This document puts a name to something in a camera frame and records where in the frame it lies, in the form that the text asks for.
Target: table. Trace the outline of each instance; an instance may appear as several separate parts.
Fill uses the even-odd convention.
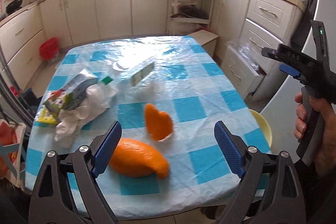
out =
[[[236,188],[232,174],[214,138],[214,125],[222,120],[248,145],[268,152],[268,144],[245,103],[222,70],[191,37],[145,37],[99,42],[70,50],[53,76],[48,91],[61,88],[82,69],[99,79],[113,75],[120,57],[156,56],[152,74],[132,90],[119,90],[112,106],[86,124],[70,148],[55,142],[55,127],[34,122],[27,151],[26,187],[33,189],[41,163],[49,150],[70,153],[102,135],[114,120],[122,137],[155,146],[168,160],[170,174],[129,178],[107,167],[98,185],[115,215],[121,219],[171,215],[224,198]],[[174,133],[164,141],[152,140],[144,128],[145,103],[170,114]],[[78,210],[85,213],[76,180],[69,174]]]

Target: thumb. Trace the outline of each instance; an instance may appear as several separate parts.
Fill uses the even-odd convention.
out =
[[[309,99],[312,108],[321,113],[325,121],[325,127],[333,129],[336,125],[336,114],[332,106],[326,101],[326,99],[316,99],[312,96],[309,96]]]

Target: green bottle cap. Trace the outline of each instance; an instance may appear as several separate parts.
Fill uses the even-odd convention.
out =
[[[106,76],[101,82],[103,82],[105,85],[107,85],[109,82],[113,81],[113,79],[109,76]]]

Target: red bucket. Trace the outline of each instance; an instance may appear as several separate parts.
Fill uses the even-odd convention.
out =
[[[58,50],[57,38],[53,37],[40,46],[40,56],[44,60],[51,60],[56,56]]]

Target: yellow chair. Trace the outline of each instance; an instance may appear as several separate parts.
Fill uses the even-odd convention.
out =
[[[251,110],[250,109],[251,114],[253,115],[253,117],[256,119],[262,133],[264,134],[264,137],[268,143],[268,146],[271,147],[272,145],[272,130],[268,124],[268,122],[266,121],[266,119],[258,112]]]

